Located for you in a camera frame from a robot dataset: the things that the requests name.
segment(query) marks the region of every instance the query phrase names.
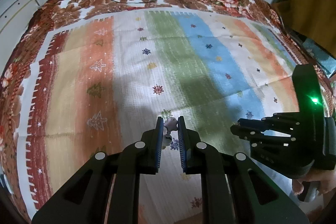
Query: orange stripe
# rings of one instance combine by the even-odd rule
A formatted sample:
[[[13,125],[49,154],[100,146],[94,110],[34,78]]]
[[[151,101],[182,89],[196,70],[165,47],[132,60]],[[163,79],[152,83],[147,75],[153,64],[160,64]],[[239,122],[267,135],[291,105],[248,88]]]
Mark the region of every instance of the orange stripe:
[[[279,98],[281,98],[283,104],[283,111],[284,112],[298,111],[298,104],[292,79],[291,77],[288,76],[287,72],[279,64],[275,54],[263,45],[260,38],[254,32],[252,32],[251,29],[244,22],[238,19],[233,19],[233,22],[237,27],[239,27],[239,29],[246,36],[245,40],[248,39],[249,40],[248,43],[253,43],[253,45],[255,46],[255,50],[258,51],[258,54],[261,55],[261,57],[264,60],[266,59],[269,61],[269,64],[267,64],[264,60],[263,62],[258,62],[260,64],[262,63],[264,64],[261,67],[263,67],[265,73],[270,76],[274,74],[278,76],[278,79],[270,79],[270,80],[271,81],[276,80],[278,83],[281,83],[283,87],[283,90],[281,90],[279,88],[275,88],[274,86],[274,92],[277,94]],[[284,93],[286,94],[286,97],[291,100],[290,103],[288,103],[287,101],[284,102],[284,100],[286,100],[286,98],[283,97]]]
[[[83,45],[80,51],[80,65],[82,69],[78,73],[75,83],[76,122],[75,145],[78,160],[81,163],[87,161],[97,149],[108,154],[122,151],[120,124],[118,110],[113,99],[113,17],[104,21],[95,20],[85,26],[83,32]],[[104,65],[99,70],[90,66],[102,60]],[[103,88],[101,98],[98,95],[88,94],[87,91],[93,85]],[[101,112],[104,130],[95,129],[87,125],[88,119]]]

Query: red flower print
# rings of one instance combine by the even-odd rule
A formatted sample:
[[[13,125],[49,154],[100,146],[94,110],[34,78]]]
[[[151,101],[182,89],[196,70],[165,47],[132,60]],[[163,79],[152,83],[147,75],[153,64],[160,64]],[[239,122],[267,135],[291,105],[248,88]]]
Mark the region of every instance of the red flower print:
[[[157,94],[157,95],[160,95],[161,93],[164,92],[164,90],[162,89],[162,86],[161,86],[161,85],[156,85],[156,86],[154,86],[154,87],[153,87],[153,90],[154,90],[153,93],[155,93],[155,94]]]
[[[202,199],[194,198],[194,200],[190,203],[191,203],[191,208],[199,208],[202,205]]]

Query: snowflake print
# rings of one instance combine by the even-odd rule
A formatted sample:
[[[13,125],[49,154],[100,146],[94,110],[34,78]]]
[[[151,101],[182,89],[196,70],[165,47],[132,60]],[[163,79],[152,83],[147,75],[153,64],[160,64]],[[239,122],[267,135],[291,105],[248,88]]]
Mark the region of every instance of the snowflake print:
[[[163,110],[161,111],[161,116],[164,120],[167,120],[169,117],[172,117],[171,110]]]
[[[170,150],[179,150],[179,141],[175,138],[170,143]]]
[[[146,54],[146,55],[148,55],[148,54],[150,54],[151,53],[151,50],[149,50],[149,49],[147,49],[147,48],[145,48],[144,50],[142,50],[142,54]]]
[[[155,93],[155,94],[157,94],[157,95],[160,95],[161,93],[164,92],[164,90],[162,89],[162,86],[161,86],[161,85],[156,85],[156,86],[154,86],[154,87],[153,87],[153,90],[154,90],[153,93]]]
[[[147,68],[148,69],[155,69],[157,67],[157,65],[154,63],[154,62],[150,62],[148,65],[147,65]]]
[[[190,203],[191,203],[191,208],[199,208],[202,205],[202,199],[194,198],[194,200]]]
[[[252,119],[252,117],[253,117],[252,111],[246,112],[246,118]]]

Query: blue stripe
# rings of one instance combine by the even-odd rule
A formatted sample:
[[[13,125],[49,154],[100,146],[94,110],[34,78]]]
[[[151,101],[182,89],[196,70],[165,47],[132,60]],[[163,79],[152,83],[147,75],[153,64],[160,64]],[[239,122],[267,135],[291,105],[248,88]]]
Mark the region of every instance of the blue stripe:
[[[196,54],[209,68],[209,76],[229,107],[231,120],[245,118],[248,111],[252,112],[253,119],[264,117],[261,101],[247,83],[229,50],[213,36],[209,26],[194,14],[172,13],[172,16],[178,20]],[[221,57],[222,61],[217,61],[217,56]]]

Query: metal screw head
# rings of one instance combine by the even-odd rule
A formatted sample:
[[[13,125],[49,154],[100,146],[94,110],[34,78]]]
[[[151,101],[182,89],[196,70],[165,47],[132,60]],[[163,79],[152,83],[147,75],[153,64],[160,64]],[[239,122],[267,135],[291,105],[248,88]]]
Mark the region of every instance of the metal screw head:
[[[207,148],[207,144],[204,143],[204,142],[199,142],[199,143],[196,144],[196,146],[199,149],[205,149],[205,148]]]
[[[134,144],[134,146],[135,146],[136,148],[144,148],[144,147],[146,146],[146,144],[145,144],[144,142],[136,142],[136,143]]]
[[[236,158],[237,160],[246,160],[246,156],[243,153],[237,153]]]
[[[105,153],[104,152],[98,152],[97,154],[95,154],[94,157],[96,158],[96,160],[102,160],[103,158],[105,158]]]

